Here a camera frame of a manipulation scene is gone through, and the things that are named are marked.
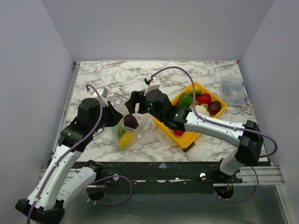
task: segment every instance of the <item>silver screw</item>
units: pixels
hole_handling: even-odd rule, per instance
[[[235,176],[238,178],[238,179],[242,179],[242,174],[240,172],[236,173]]]
[[[201,173],[199,176],[200,176],[200,178],[201,178],[202,180],[206,179],[206,174],[205,174],[205,173]]]

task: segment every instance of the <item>green pepper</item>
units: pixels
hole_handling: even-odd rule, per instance
[[[183,92],[178,99],[178,105],[188,107],[192,104],[192,97],[188,94]]]

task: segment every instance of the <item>gray floor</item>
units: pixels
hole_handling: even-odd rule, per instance
[[[234,199],[250,195],[254,187],[236,187]],[[125,196],[106,196],[117,202]],[[67,208],[62,224],[286,224],[275,186],[260,186],[245,203],[226,203],[215,195],[133,195],[122,205],[87,203],[81,192]]]

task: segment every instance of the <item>yellow crate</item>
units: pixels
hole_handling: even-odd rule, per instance
[[[198,86],[201,89],[201,93],[208,93],[211,95],[212,101],[218,100],[221,103],[221,110],[215,114],[215,115],[210,115],[212,118],[218,117],[228,106],[223,100],[221,100],[218,96],[214,95],[212,92],[210,92],[208,89],[206,89],[204,86],[199,84],[198,82],[194,82],[195,86]],[[171,103],[172,105],[175,105],[176,102],[178,101],[179,96],[183,93],[189,93],[189,90],[192,88],[192,84],[187,86],[183,91],[180,92],[174,99],[172,99]],[[173,140],[175,140],[179,146],[182,148],[187,148],[189,145],[191,145],[192,142],[200,135],[200,133],[195,133],[195,132],[185,132],[182,136],[176,136],[173,132],[173,130],[169,129],[166,127],[163,123],[159,122],[156,118],[153,117],[153,120],[155,123],[162,128]]]

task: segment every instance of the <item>marble table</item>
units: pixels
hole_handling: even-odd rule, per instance
[[[144,78],[167,66],[179,66],[187,70],[194,81],[220,96],[220,77],[242,78],[236,61],[94,61],[81,62],[69,111],[66,117],[68,125],[77,115],[81,100],[90,97],[85,85],[93,84],[99,88],[108,88],[107,99],[114,106],[124,104],[133,90],[144,89]],[[189,78],[180,70],[166,70],[158,76],[160,90],[170,99],[174,98],[190,84]],[[244,107],[228,106],[218,119],[246,123],[256,121],[246,90]],[[166,133],[156,126],[150,117],[140,139],[128,149],[115,146],[110,128],[97,135],[86,147],[78,161],[219,161],[227,156],[234,147],[219,139],[200,135],[195,146],[187,153],[183,152]]]

